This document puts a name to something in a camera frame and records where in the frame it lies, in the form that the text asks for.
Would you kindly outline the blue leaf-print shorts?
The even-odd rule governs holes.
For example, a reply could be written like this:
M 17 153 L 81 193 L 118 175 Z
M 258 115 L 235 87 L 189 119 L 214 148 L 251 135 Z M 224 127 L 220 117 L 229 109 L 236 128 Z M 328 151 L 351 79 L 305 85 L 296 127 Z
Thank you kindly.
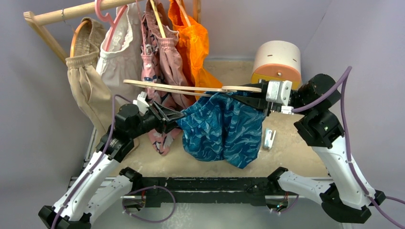
M 258 157 L 263 111 L 233 98 L 234 93 L 201 97 L 176 121 L 183 130 L 183 148 L 203 162 L 225 160 L 239 169 Z

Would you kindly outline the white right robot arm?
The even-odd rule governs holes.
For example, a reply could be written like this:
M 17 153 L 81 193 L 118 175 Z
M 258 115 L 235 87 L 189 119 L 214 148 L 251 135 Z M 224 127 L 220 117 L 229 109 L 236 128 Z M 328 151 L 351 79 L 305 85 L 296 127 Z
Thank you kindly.
M 232 98 L 267 115 L 272 111 L 300 114 L 294 126 L 331 177 L 329 183 L 320 182 L 279 167 L 268 176 L 272 193 L 295 193 L 318 203 L 337 222 L 363 224 L 371 216 L 370 207 L 380 206 L 386 196 L 363 176 L 350 152 L 345 120 L 330 111 L 335 103 L 343 102 L 338 87 L 347 78 L 348 73 L 338 81 L 317 74 L 297 90 L 290 88 L 290 81 L 263 81 L 252 85 L 254 93 L 233 94 Z

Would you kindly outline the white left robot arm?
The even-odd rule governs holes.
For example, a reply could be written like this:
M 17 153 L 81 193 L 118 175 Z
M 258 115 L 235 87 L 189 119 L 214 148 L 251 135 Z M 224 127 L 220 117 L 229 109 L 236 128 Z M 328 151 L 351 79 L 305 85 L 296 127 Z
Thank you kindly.
M 108 174 L 134 148 L 134 139 L 155 129 L 168 133 L 177 128 L 184 117 L 156 102 L 139 107 L 125 104 L 112 119 L 91 160 L 68 191 L 52 206 L 43 206 L 38 215 L 49 229 L 89 229 L 95 219 L 122 195 L 137 195 L 145 199 L 148 187 L 142 174 L 127 167 L 97 195 L 96 191 Z

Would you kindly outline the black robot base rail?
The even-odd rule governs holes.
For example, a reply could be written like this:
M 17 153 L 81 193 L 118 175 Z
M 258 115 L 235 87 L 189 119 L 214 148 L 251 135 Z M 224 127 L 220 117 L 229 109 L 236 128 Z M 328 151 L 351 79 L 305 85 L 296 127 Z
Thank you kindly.
M 267 177 L 144 177 L 129 167 L 119 174 L 129 178 L 131 195 L 144 198 L 147 208 L 173 202 L 265 206 L 272 196 L 288 194 Z

